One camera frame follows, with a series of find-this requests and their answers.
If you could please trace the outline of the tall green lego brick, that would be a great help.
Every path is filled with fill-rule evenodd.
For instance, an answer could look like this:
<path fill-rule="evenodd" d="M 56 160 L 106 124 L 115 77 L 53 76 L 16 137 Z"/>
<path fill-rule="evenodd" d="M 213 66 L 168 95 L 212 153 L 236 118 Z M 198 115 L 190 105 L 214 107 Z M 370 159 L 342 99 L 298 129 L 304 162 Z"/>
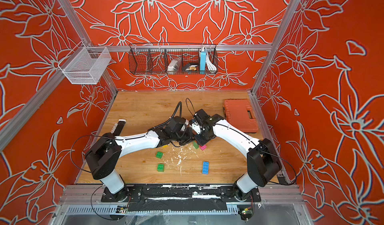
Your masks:
<path fill-rule="evenodd" d="M 195 141 L 193 141 L 193 146 L 195 149 L 198 149 L 200 147 Z"/>

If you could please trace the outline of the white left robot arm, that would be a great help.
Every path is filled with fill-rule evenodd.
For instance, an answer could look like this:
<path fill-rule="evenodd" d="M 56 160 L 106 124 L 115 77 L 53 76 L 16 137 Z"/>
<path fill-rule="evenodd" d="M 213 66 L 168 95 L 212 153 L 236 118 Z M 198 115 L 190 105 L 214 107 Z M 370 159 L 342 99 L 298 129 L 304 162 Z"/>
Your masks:
<path fill-rule="evenodd" d="M 126 183 L 116 170 L 116 164 L 121 157 L 173 142 L 183 146 L 193 138 L 194 133 L 189 121 L 176 116 L 138 135 L 118 136 L 115 133 L 106 133 L 92 145 L 85 158 L 94 180 L 101 181 L 107 192 L 113 196 L 123 194 L 126 197 Z"/>

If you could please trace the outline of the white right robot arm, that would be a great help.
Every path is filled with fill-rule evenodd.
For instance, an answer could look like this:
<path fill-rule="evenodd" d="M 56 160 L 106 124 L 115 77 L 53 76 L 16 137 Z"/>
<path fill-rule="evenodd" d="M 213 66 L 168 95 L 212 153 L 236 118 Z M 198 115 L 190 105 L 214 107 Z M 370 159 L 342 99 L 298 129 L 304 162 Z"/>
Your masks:
<path fill-rule="evenodd" d="M 282 169 L 281 159 L 270 140 L 259 140 L 247 135 L 218 114 L 209 116 L 200 109 L 193 115 L 190 126 L 200 146 L 218 137 L 246 157 L 247 172 L 234 183 L 237 197 L 245 196 L 253 189 L 265 187 Z"/>

